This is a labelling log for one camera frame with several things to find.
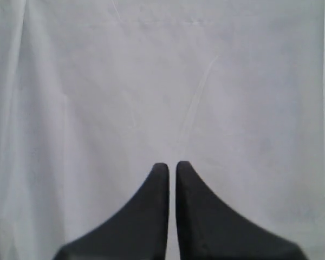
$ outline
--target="white sheet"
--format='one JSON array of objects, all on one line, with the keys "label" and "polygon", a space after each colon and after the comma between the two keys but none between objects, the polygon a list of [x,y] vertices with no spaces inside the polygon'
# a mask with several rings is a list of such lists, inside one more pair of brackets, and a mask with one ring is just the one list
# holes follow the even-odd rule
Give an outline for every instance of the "white sheet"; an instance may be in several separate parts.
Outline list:
[{"label": "white sheet", "polygon": [[49,260],[174,168],[325,259],[324,3],[0,0],[0,260]]}]

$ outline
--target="white background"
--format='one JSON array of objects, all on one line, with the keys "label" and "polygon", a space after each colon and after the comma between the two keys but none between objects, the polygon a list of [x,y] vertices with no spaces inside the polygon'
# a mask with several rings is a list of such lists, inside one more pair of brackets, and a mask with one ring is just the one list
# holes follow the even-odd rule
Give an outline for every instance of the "white background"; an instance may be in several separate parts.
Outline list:
[{"label": "white background", "polygon": [[324,260],[324,20],[322,0],[0,0],[0,260],[51,259],[159,161],[179,259],[179,160]]}]

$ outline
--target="white fabric backdrop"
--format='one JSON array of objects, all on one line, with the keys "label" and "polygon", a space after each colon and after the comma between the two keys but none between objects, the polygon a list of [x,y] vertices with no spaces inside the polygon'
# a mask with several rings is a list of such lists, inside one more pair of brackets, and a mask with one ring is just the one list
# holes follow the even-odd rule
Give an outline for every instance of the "white fabric backdrop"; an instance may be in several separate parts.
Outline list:
[{"label": "white fabric backdrop", "polygon": [[0,0],[0,260],[49,260],[174,168],[325,259],[322,0]]}]

